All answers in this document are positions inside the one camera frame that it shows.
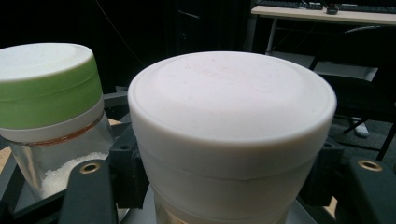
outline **white tabletop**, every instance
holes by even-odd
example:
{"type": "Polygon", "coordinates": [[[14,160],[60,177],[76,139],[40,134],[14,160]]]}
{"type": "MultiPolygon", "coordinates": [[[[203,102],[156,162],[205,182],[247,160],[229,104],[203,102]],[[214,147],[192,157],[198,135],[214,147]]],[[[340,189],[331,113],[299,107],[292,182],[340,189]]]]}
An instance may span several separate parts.
{"type": "Polygon", "coordinates": [[[310,10],[305,8],[257,6],[251,9],[251,13],[263,17],[278,19],[396,25],[396,14],[338,11],[336,15],[329,15],[326,14],[326,8],[323,8],[322,10],[310,10]]]}

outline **computer mouse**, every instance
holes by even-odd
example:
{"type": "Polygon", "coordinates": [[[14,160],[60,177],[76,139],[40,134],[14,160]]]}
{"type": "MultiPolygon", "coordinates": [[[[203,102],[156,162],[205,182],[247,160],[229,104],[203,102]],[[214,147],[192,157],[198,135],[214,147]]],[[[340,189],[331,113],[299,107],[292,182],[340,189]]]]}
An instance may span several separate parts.
{"type": "Polygon", "coordinates": [[[338,7],[336,7],[335,5],[329,5],[327,7],[326,13],[329,15],[335,15],[338,12],[338,7]]]}

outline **white container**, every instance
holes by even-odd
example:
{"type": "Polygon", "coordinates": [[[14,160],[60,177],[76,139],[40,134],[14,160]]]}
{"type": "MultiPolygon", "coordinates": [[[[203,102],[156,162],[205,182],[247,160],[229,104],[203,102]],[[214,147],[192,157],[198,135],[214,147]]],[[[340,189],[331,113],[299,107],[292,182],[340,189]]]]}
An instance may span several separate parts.
{"type": "Polygon", "coordinates": [[[244,52],[155,63],[129,92],[157,223],[284,223],[336,99],[312,71],[244,52]]]}
{"type": "Polygon", "coordinates": [[[114,142],[92,51],[39,43],[0,49],[0,134],[38,200],[114,142]]]}

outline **keyboard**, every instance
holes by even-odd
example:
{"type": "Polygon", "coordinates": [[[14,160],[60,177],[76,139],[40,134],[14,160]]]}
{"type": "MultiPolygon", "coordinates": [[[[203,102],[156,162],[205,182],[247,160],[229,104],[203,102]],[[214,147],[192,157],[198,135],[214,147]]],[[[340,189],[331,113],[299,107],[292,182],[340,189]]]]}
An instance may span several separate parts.
{"type": "Polygon", "coordinates": [[[336,6],[340,11],[396,14],[396,7],[354,6],[354,5],[342,5],[342,4],[336,4],[336,6]]]}
{"type": "Polygon", "coordinates": [[[284,2],[284,1],[268,1],[268,0],[257,0],[256,6],[265,7],[288,7],[288,8],[306,8],[311,10],[322,10],[322,4],[307,4],[303,2],[284,2]]]}

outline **screw hole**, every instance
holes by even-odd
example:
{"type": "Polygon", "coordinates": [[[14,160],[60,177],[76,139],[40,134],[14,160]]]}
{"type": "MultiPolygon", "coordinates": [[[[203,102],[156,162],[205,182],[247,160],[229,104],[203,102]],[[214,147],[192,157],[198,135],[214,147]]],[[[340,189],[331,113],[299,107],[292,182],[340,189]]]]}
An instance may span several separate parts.
{"type": "Polygon", "coordinates": [[[380,172],[382,171],[382,167],[373,161],[358,161],[358,164],[361,168],[370,170],[370,171],[376,171],[380,172]]]}
{"type": "Polygon", "coordinates": [[[99,170],[99,168],[100,168],[100,164],[97,162],[93,162],[93,163],[88,163],[88,164],[81,166],[81,168],[79,169],[79,172],[86,175],[86,174],[96,172],[97,170],[99,170]]]}

